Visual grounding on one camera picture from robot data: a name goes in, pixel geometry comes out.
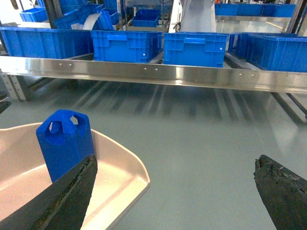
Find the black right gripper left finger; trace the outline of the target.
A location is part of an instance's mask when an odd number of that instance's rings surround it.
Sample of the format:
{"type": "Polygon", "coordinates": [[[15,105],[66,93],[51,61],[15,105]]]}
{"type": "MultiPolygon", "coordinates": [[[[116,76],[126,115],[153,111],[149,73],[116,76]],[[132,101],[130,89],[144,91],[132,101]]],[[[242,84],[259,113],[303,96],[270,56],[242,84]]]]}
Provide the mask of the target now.
{"type": "Polygon", "coordinates": [[[0,222],[2,230],[79,230],[92,196],[98,164],[89,155],[0,222]]]}

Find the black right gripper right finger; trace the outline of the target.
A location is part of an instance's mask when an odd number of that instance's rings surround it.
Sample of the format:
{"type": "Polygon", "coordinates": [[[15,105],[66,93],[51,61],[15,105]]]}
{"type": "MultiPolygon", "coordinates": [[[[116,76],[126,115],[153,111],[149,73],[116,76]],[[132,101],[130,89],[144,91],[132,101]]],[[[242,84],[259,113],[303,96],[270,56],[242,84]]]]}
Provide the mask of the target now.
{"type": "Polygon", "coordinates": [[[255,160],[258,193],[278,230],[307,228],[307,181],[266,155],[255,160]]]}

